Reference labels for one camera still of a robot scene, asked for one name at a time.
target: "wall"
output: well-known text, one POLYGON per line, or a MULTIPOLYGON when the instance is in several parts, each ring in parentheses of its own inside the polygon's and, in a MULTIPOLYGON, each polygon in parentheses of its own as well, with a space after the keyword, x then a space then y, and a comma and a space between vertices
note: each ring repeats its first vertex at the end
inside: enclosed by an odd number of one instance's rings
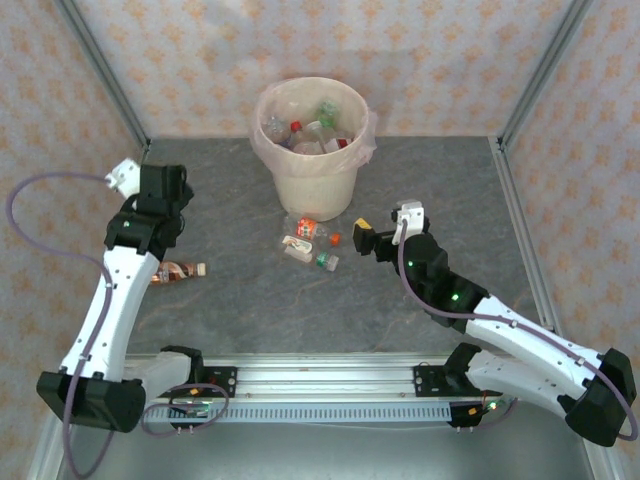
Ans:
MULTIPOLYGON (((626 0, 596 0, 510 152, 568 335, 625 352, 637 386, 639 85, 637 8, 626 0)), ((640 400, 634 407, 640 416, 640 400)), ((638 442, 619 442, 619 448, 640 472, 638 442)))
POLYGON ((266 85, 356 88, 386 135, 497 135, 570 0, 80 0, 151 137, 246 136, 266 85))
MULTIPOLYGON (((54 2, 2 2, 0 52, 3 197, 37 172, 105 174, 122 158, 139 155, 54 2)), ((49 245, 100 255, 119 204, 99 184, 52 180, 25 190, 16 216, 49 245)), ((1 476, 23 479, 47 410, 35 392, 38 376, 55 371, 71 346, 98 274, 26 246, 4 215, 0 228, 1 476)))

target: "white trash can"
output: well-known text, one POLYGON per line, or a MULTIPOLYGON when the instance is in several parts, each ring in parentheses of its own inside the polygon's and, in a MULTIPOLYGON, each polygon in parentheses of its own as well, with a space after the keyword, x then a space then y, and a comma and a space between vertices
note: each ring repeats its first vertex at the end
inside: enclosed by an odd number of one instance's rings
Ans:
POLYGON ((376 148, 375 126, 375 113, 348 85, 330 78, 294 78, 272 84, 260 95, 250 140, 273 174, 283 208, 323 222, 340 215, 351 203, 358 168, 371 159, 376 148), (345 148, 324 155, 299 155, 274 144, 262 131, 262 125, 274 115, 306 125, 315 120, 324 100, 340 109, 336 130, 355 134, 345 148))

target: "plastic bottle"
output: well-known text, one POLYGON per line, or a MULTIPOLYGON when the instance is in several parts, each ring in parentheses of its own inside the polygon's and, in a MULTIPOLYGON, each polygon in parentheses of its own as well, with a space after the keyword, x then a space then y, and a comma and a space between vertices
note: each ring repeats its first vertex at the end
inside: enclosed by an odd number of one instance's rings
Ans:
POLYGON ((293 147, 293 153, 299 155, 322 155, 324 151, 322 151, 322 147, 318 142, 300 142, 293 147))
POLYGON ((300 155, 322 155, 324 151, 320 143, 309 138, 307 132, 302 129, 300 122, 291 124, 291 137, 289 138, 289 148, 294 153, 300 155))
POLYGON ((325 100, 316 110, 316 118, 323 127, 335 128, 338 124, 340 109, 331 100, 325 100))
POLYGON ((291 137, 289 138, 289 147, 293 149, 301 142, 305 142, 307 136, 302 130, 302 124, 300 122, 291 123, 291 137))
POLYGON ((316 256, 316 265, 320 268, 324 268, 329 272, 335 272, 338 266, 338 258, 336 255, 331 255, 327 252, 321 252, 316 256))
POLYGON ((206 274, 204 263, 162 262, 151 277, 151 284, 175 283, 189 277, 204 277, 206 274))
POLYGON ((301 238, 322 243, 325 241, 332 247, 340 244, 340 234, 331 232, 321 223, 311 220, 308 217, 300 217, 296 222, 296 235, 301 238))
POLYGON ((338 150, 343 149, 344 147, 349 145, 352 141, 353 140, 351 140, 350 138, 342 137, 336 134, 336 138, 332 138, 331 140, 329 140, 325 144, 324 149, 327 153, 337 152, 338 150))
MULTIPOLYGON (((301 262, 309 264, 314 258, 312 253, 302 252, 291 245, 287 245, 287 247, 284 249, 284 253, 295 258, 296 260, 300 260, 301 262)), ((336 270, 336 267, 338 266, 339 260, 340 258, 338 258, 336 255, 331 255, 327 252, 320 252, 315 257, 315 264, 316 266, 323 268, 329 272, 334 272, 336 270)))
POLYGON ((325 127, 320 121, 311 122, 304 127, 305 133, 309 137, 314 138, 320 142, 320 147, 323 153, 327 152, 327 144, 336 137, 336 132, 331 127, 325 127))
POLYGON ((283 147, 288 146, 291 131, 285 122, 272 116, 267 123, 262 126, 262 131, 269 140, 283 147))

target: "cable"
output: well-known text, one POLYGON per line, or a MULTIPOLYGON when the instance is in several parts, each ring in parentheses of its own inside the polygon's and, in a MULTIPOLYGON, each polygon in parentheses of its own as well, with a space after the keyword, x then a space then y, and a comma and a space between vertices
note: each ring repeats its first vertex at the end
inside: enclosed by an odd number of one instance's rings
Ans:
MULTIPOLYGON (((409 284, 409 280, 407 279, 407 273, 404 268, 404 246, 405 246, 405 240, 407 236, 407 227, 408 227, 408 222, 406 220, 403 220, 402 232, 400 234, 400 245, 398 248, 398 270, 400 273, 400 279, 402 280, 402 285, 404 286, 405 290, 416 302, 418 302, 418 304, 423 309, 425 309, 431 315, 436 315, 439 317, 457 318, 461 320, 474 320, 474 319, 490 320, 492 322, 500 322, 509 326, 512 325, 513 323, 512 320, 507 319, 505 317, 496 316, 496 315, 487 315, 484 313, 445 312, 444 310, 440 310, 438 308, 432 307, 428 303, 425 303, 420 297, 418 297, 418 295, 413 291, 413 289, 411 288, 411 285, 409 284)), ((618 390, 618 388, 613 384, 613 382, 609 380, 609 377, 607 377, 604 373, 598 370, 592 363, 585 361, 582 357, 580 357, 580 355, 574 353, 572 350, 565 347, 564 345, 554 340, 553 338, 548 337, 544 333, 541 333, 538 330, 529 327, 528 325, 523 325, 522 323, 517 323, 516 327, 521 328, 525 332, 530 333, 531 335, 539 338, 540 340, 543 340, 548 344, 556 347, 562 353, 566 354, 569 358, 572 358, 575 361, 584 361, 583 366, 586 367, 589 371, 591 371, 594 375, 596 375, 600 380, 602 380, 602 382, 607 386, 607 388, 609 388, 609 390, 613 392, 614 396, 616 397, 616 400, 620 403, 620 406, 622 406, 622 409, 624 410, 625 414, 627 415, 627 418, 629 419, 629 424, 631 425, 631 433, 629 435, 618 433, 618 438, 621 440, 629 441, 629 442, 632 442, 638 438, 638 421, 636 420, 636 417, 633 414, 631 407, 623 397, 622 393, 620 393, 620 390, 618 390)))
MULTIPOLYGON (((186 385, 177 385, 175 387, 170 388, 168 391, 173 391, 173 390, 178 390, 178 389, 184 389, 184 388, 202 388, 202 389, 209 389, 209 390, 215 390, 216 392, 219 392, 222 394, 222 396, 224 397, 224 406, 220 409, 220 411, 211 419, 206 421, 205 423, 203 423, 202 425, 199 425, 193 429, 191 429, 191 433, 195 432, 196 430, 201 430, 203 428, 209 427, 211 425, 213 425, 213 423, 215 423, 220 417, 222 417, 222 415, 224 415, 224 413, 227 411, 227 408, 229 408, 229 394, 224 390, 224 388, 221 388, 217 385, 213 385, 210 383, 189 383, 186 385)), ((140 428, 142 428, 142 430, 144 431, 144 433, 151 435, 153 437, 159 437, 159 438, 166 438, 166 437, 172 437, 173 435, 179 435, 180 434, 180 430, 171 430, 168 432, 162 432, 162 433, 158 433, 158 432, 152 432, 151 429, 148 427, 148 425, 146 423, 144 423, 144 419, 147 416, 147 414, 151 411, 151 410, 157 410, 159 408, 183 408, 183 409, 188 409, 193 407, 194 405, 201 405, 201 404, 169 404, 169 403, 154 403, 153 405, 149 405, 147 408, 145 408, 144 412, 142 412, 142 417, 140 418, 140 428)))
POLYGON ((7 196, 7 202, 5 204, 5 213, 7 214, 7 220, 9 221, 9 226, 11 226, 11 228, 13 228, 13 230, 25 242, 27 242, 32 247, 35 247, 39 250, 50 253, 52 255, 59 255, 62 257, 75 258, 78 260, 90 262, 100 269, 100 272, 102 273, 102 276, 104 276, 104 279, 105 279, 106 291, 104 296, 104 303, 102 304, 102 309, 100 310, 100 314, 98 315, 96 324, 93 327, 93 330, 91 331, 91 335, 89 335, 89 339, 87 340, 85 347, 82 350, 82 356, 78 361, 78 365, 76 366, 76 369, 73 372, 73 376, 71 377, 71 382, 69 383, 69 389, 67 390, 67 397, 65 398, 64 414, 62 418, 62 425, 63 425, 62 444, 64 447, 64 454, 65 454, 65 459, 67 461, 67 465, 69 466, 69 469, 71 470, 71 472, 76 478, 85 479, 85 478, 89 478, 96 471, 96 469, 102 462, 102 459, 104 458, 105 454, 107 453, 107 448, 109 448, 109 444, 111 443, 111 439, 113 438, 113 432, 111 431, 107 435, 107 439, 104 445, 102 446, 102 449, 100 450, 100 453, 98 454, 98 458, 96 459, 95 463, 91 466, 91 468, 86 473, 80 473, 80 471, 76 466, 75 461, 73 460, 73 455, 71 453, 71 432, 70 432, 71 412, 73 408, 73 401, 75 399, 76 390, 78 388, 78 381, 80 379, 80 374, 82 373, 82 369, 84 368, 86 359, 91 353, 91 348, 93 347, 93 344, 95 343, 96 338, 100 333, 100 329, 102 328, 102 325, 104 324, 104 321, 107 317, 109 306, 111 305, 111 297, 113 296, 113 290, 111 286, 112 285, 111 274, 109 273, 109 270, 107 269, 107 267, 100 260, 96 258, 90 257, 88 255, 83 255, 81 253, 72 253, 72 252, 57 250, 47 245, 43 245, 42 243, 37 242, 36 240, 33 240, 26 233, 24 233, 24 231, 20 228, 20 226, 16 222, 15 217, 13 216, 13 204, 15 202, 15 199, 18 196, 18 194, 27 185, 30 185, 31 183, 37 182, 39 180, 44 180, 47 178, 58 178, 58 177, 80 178, 83 180, 94 180, 101 183, 107 182, 104 177, 99 177, 97 175, 90 175, 87 173, 50 172, 50 173, 42 173, 39 175, 34 175, 18 183, 18 185, 16 185, 14 189, 9 193, 9 195, 7 196))

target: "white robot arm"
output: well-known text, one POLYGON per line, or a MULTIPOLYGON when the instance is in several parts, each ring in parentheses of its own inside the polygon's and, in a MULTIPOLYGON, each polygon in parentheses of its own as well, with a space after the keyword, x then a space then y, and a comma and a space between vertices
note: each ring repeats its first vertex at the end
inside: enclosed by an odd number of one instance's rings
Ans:
POLYGON ((112 282, 110 307, 85 356, 107 292, 103 276, 71 350, 57 373, 42 373, 37 391, 62 419, 70 378, 84 360, 71 423, 126 432, 138 423, 147 399, 194 381, 194 370, 202 365, 200 352, 182 347, 167 347, 135 370, 124 365, 142 298, 166 249, 175 246, 182 232, 180 211, 193 192, 186 184, 184 167, 141 168, 131 159, 120 163, 106 180, 126 199, 109 223, 105 239, 104 266, 112 282))
MULTIPOLYGON (((447 252, 428 232, 420 202, 400 202, 391 216, 396 230, 384 233, 376 233, 363 219, 356 221, 356 250, 362 255, 375 252, 379 262, 392 262, 407 290, 436 322, 515 357, 497 357, 460 344, 443 375, 431 367, 414 369, 420 379, 416 394, 440 392, 443 383, 454 392, 503 392, 564 417, 576 433, 594 443, 613 445, 636 397, 628 357, 613 348, 600 354, 560 338, 452 272, 447 252)), ((637 430, 632 415, 629 419, 637 430)))

